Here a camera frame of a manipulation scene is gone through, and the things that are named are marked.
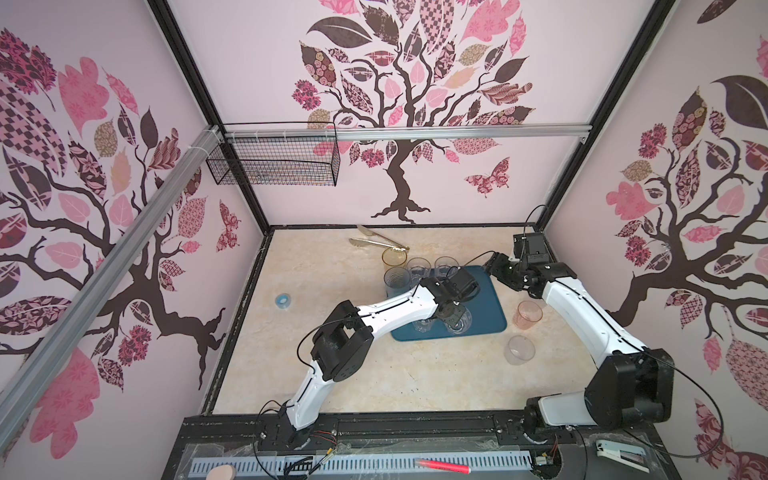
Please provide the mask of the clear glass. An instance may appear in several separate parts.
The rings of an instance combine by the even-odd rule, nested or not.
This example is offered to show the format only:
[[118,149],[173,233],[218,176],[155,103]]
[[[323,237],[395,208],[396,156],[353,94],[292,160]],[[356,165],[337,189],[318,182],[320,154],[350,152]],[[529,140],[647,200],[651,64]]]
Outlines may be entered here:
[[447,323],[446,329],[452,335],[462,335],[471,328],[472,323],[473,317],[471,312],[469,310],[465,310],[455,323]]
[[426,258],[413,257],[407,262],[406,269],[408,270],[411,279],[418,282],[429,276],[432,271],[432,264]]
[[434,319],[418,320],[412,323],[412,326],[416,332],[426,333],[429,332],[434,326]]
[[459,262],[452,256],[440,256],[434,262],[434,276],[439,280],[446,279],[459,267]]

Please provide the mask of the teal plastic tray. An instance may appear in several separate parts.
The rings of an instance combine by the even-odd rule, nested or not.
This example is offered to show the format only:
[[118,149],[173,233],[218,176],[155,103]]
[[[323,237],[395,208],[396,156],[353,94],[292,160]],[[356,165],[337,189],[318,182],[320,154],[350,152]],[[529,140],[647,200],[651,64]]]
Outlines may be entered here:
[[472,322],[466,331],[452,333],[444,323],[436,321],[426,332],[420,332],[413,324],[407,324],[392,331],[392,337],[399,342],[415,342],[503,332],[507,327],[507,320],[491,278],[480,266],[468,266],[467,270],[477,281],[479,294],[467,304]]

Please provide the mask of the tall blue frosted cup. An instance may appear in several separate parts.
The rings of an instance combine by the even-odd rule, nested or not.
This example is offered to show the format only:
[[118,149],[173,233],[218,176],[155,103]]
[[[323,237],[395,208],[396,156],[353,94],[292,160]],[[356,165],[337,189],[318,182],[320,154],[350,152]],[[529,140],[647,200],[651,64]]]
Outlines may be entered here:
[[386,296],[393,298],[410,290],[411,274],[403,267],[389,268],[384,274]]

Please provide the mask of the pink transparent cup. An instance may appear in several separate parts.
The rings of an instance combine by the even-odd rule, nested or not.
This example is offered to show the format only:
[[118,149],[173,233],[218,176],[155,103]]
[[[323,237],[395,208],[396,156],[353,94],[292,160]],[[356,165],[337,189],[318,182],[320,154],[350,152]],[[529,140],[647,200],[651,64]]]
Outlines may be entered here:
[[536,326],[542,317],[542,308],[537,303],[526,300],[518,304],[513,323],[520,330],[529,330]]

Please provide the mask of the yellow transparent cup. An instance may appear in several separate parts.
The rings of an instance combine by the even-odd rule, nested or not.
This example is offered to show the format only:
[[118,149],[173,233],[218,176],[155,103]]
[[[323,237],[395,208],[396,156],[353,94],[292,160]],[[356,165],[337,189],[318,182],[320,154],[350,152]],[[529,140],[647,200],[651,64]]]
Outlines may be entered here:
[[381,255],[382,262],[388,268],[402,267],[408,259],[408,251],[395,247],[386,248]]

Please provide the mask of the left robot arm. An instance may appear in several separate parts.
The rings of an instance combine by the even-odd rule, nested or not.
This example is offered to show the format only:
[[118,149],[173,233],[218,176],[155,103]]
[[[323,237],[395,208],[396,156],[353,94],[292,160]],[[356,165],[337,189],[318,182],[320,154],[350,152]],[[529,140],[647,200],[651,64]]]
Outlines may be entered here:
[[407,324],[436,320],[454,327],[479,283],[465,268],[444,278],[427,277],[404,293],[382,302],[356,306],[339,303],[327,319],[305,335],[312,342],[307,373],[280,410],[296,431],[312,426],[333,387],[355,375],[381,337]]

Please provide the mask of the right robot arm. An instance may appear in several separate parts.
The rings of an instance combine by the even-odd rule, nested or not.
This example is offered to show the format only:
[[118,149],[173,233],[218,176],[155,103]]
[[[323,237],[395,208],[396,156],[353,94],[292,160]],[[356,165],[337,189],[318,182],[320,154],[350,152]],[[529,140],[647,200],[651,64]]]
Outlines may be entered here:
[[576,273],[557,262],[541,233],[514,236],[512,257],[495,252],[485,272],[552,307],[587,348],[596,372],[582,391],[530,398],[523,428],[597,426],[613,431],[661,423],[672,413],[674,363],[620,326],[587,292]]

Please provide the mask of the clear glass near right arm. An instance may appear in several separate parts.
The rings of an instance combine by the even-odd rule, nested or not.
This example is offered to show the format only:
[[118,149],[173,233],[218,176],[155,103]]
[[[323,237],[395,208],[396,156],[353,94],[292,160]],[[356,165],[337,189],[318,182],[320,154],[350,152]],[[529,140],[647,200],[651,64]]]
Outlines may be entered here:
[[513,366],[520,366],[531,361],[536,354],[533,342],[523,335],[512,336],[504,351],[506,361]]

